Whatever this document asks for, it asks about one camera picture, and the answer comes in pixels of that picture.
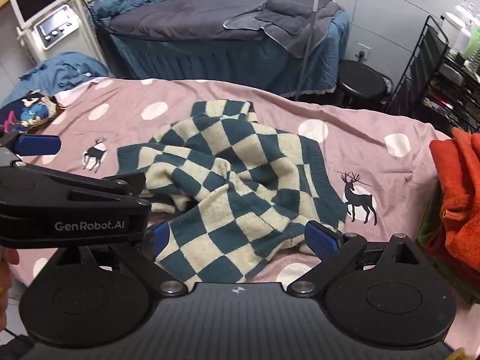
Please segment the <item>person's left hand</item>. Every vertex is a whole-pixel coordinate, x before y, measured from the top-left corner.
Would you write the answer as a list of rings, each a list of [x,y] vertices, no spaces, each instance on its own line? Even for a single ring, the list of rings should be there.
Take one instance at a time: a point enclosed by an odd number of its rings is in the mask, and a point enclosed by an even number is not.
[[[8,307],[8,290],[12,287],[13,279],[11,274],[11,266],[18,265],[20,262],[19,252],[17,250],[6,248],[1,257],[0,269],[0,328],[3,331],[7,327],[7,307]]]

